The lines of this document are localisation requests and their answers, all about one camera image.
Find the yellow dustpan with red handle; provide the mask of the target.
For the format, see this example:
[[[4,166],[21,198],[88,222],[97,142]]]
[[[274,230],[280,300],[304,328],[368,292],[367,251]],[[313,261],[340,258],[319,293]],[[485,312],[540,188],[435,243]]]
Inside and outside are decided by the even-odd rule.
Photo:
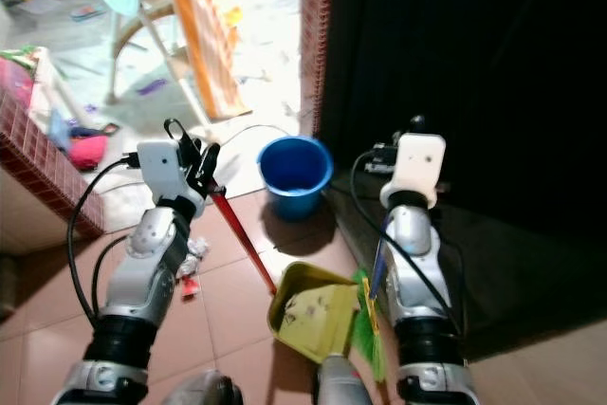
[[[356,284],[324,267],[304,262],[292,263],[276,278],[267,270],[255,242],[231,208],[225,189],[218,188],[210,201],[246,250],[248,260],[268,289],[272,302],[267,323],[274,337],[316,362],[329,356],[343,356],[350,347],[353,320],[359,308]],[[337,235],[337,218],[324,195],[316,213],[305,220],[279,219],[270,209],[267,197],[262,212],[281,226],[298,231],[307,229],[312,237],[324,234],[333,239]]]

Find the green broom with blue handle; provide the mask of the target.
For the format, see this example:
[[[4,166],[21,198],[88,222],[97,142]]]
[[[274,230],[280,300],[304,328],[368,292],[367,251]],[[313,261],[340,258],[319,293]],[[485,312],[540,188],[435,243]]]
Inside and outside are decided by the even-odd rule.
[[[368,272],[364,267],[359,267],[351,280],[356,284],[356,300],[359,311],[353,320],[351,347],[368,362],[372,370],[372,378],[378,384],[386,382],[389,372],[389,350],[383,343],[382,330],[380,328],[380,305],[377,297],[383,291],[383,271],[386,266],[381,264],[380,256],[372,261],[372,271]]]

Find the blue plastic bucket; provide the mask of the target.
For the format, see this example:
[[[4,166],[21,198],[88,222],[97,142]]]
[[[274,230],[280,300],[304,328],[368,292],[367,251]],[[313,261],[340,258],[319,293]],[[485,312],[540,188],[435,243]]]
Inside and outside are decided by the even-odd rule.
[[[271,140],[257,155],[267,202],[279,219],[305,220],[320,208],[322,190],[335,171],[330,151],[312,137]]]

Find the crumpled white paper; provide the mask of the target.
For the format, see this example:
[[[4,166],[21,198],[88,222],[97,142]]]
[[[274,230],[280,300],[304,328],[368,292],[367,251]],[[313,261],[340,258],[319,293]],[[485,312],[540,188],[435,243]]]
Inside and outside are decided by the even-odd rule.
[[[203,237],[192,237],[192,239],[188,240],[186,256],[177,268],[176,278],[193,278],[193,276],[198,274],[201,262],[207,258],[209,249],[210,245]]]

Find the dark door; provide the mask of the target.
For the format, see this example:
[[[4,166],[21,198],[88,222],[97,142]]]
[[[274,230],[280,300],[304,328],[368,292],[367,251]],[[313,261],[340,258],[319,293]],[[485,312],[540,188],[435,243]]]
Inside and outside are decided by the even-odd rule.
[[[301,0],[308,126],[352,158],[424,118],[481,360],[607,319],[607,0]]]

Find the pink bag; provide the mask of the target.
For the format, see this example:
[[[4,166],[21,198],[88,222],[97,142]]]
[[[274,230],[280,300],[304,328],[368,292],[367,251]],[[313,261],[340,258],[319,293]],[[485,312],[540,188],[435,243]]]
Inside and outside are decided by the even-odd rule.
[[[108,144],[109,137],[105,135],[72,137],[66,157],[78,171],[94,171],[104,159]]]

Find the orange patterned cloth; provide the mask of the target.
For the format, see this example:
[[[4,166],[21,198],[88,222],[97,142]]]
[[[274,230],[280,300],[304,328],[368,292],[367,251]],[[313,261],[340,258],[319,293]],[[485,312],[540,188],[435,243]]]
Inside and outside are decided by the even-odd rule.
[[[186,37],[201,109],[210,120],[237,118],[250,111],[233,74],[238,24],[243,18],[237,0],[173,0]]]

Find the red patterned bag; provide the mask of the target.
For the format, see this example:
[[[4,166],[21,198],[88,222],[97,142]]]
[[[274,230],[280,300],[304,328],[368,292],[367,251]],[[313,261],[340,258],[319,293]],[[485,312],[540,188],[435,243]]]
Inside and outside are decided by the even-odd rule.
[[[52,72],[53,65],[43,46],[0,50],[1,88],[30,113],[48,114],[51,110],[47,90]]]

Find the small colourful toy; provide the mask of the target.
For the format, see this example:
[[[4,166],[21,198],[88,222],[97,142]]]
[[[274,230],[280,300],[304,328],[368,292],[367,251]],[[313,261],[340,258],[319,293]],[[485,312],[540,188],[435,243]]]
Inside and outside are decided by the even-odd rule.
[[[97,18],[97,16],[101,16],[107,13],[103,8],[97,8],[94,6],[83,6],[75,8],[70,11],[69,18],[73,20],[73,22],[87,22],[87,20]]]

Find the grey robot left leg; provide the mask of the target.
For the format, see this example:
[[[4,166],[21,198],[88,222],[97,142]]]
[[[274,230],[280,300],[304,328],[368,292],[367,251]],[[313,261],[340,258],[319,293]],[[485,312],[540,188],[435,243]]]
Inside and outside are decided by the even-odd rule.
[[[159,405],[244,405],[244,399],[229,376],[210,370],[183,380]]]

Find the grey robot leg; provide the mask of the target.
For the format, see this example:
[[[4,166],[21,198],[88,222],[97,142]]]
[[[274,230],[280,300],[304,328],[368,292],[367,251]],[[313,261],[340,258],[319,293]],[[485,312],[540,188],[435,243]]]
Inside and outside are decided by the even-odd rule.
[[[313,405],[373,405],[359,371],[344,356],[329,356],[318,365]]]
[[[244,405],[244,399],[229,376],[210,370],[183,380],[159,405]]]

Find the grey robot right leg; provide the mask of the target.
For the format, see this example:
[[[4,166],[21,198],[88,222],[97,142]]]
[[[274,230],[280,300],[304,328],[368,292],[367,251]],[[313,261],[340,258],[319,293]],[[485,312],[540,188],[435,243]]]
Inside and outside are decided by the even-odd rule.
[[[373,405],[359,371],[344,356],[329,356],[318,365],[313,405]]]

